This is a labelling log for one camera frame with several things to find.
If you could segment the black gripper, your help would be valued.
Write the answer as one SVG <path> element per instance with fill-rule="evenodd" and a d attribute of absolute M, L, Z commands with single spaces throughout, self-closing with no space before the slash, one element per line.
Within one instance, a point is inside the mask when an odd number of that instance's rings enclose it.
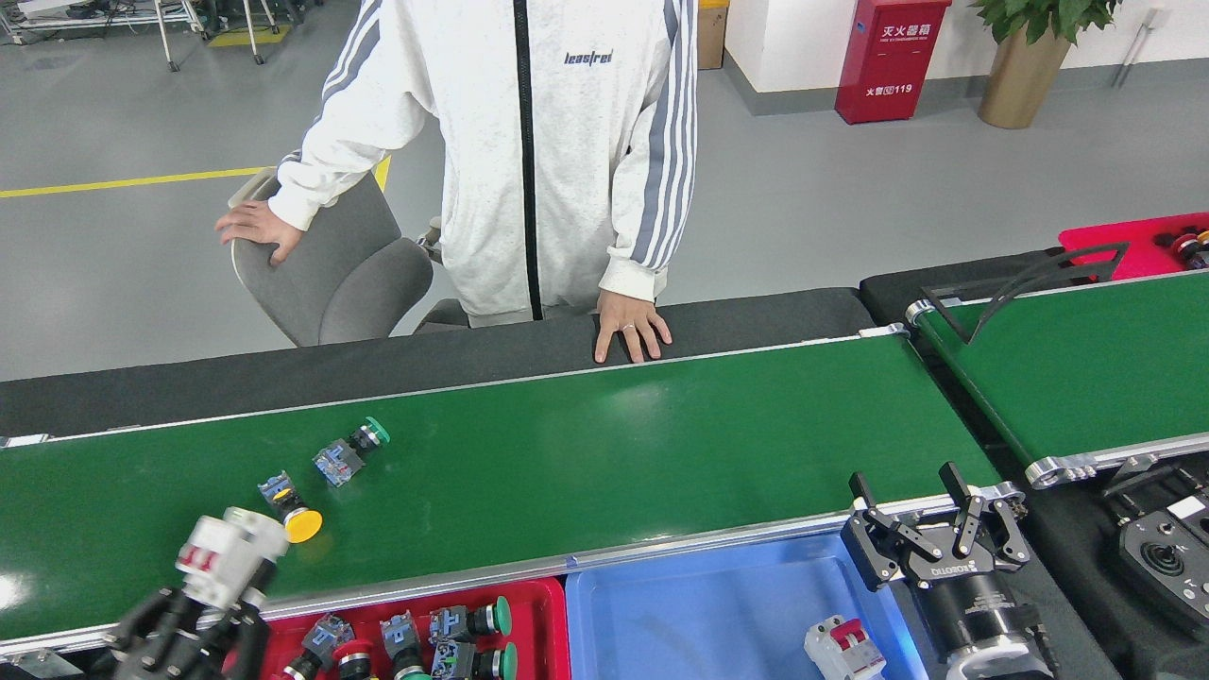
<path fill-rule="evenodd" d="M 1018 570 L 1030 560 L 1016 513 L 1007 501 L 990 501 L 964 482 L 954 462 L 941 467 L 941 482 L 959 514 L 953 554 L 929 561 L 926 538 L 910 525 L 877 509 L 867 479 L 849 479 L 854 512 L 841 529 L 845 548 L 869 590 L 893 580 L 907 581 L 937 655 L 951 657 L 966 647 L 1023 642 L 1025 623 L 1014 597 L 995 570 Z"/>

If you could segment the person's right hand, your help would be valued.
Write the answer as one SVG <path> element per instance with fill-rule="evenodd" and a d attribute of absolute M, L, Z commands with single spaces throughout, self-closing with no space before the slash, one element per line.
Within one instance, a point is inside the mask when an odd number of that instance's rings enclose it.
<path fill-rule="evenodd" d="M 274 212 L 268 211 L 268 202 L 264 198 L 250 198 L 230 208 L 226 214 L 216 219 L 214 229 L 221 234 L 220 244 L 229 244 L 235 238 L 243 238 L 254 244 L 274 244 L 276 249 L 268 255 L 271 266 L 284 263 L 305 235 L 302 229 L 291 227 L 276 217 Z"/>

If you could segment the person's left hand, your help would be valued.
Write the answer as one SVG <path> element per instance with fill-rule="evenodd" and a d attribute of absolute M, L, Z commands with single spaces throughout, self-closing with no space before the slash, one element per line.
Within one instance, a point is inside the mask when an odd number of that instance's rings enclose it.
<path fill-rule="evenodd" d="M 592 348 L 592 361 L 603 365 L 612 339 L 621 336 L 632 363 L 644 363 L 647 358 L 660 361 L 663 345 L 673 342 L 669 323 L 656 313 L 656 306 L 644 298 L 623 296 L 601 289 L 598 296 L 600 329 Z"/>

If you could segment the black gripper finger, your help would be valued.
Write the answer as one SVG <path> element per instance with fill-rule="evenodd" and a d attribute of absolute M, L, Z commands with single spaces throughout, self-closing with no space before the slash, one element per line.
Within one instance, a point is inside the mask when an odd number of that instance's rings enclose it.
<path fill-rule="evenodd" d="M 104 636 L 108 652 L 96 679 L 167 679 L 168 665 L 193 642 L 195 603 L 180 588 L 160 588 Z"/>
<path fill-rule="evenodd" d="M 213 679 L 260 678 L 271 633 L 260 607 L 276 572 L 274 561 L 261 561 L 245 590 L 213 626 Z"/>

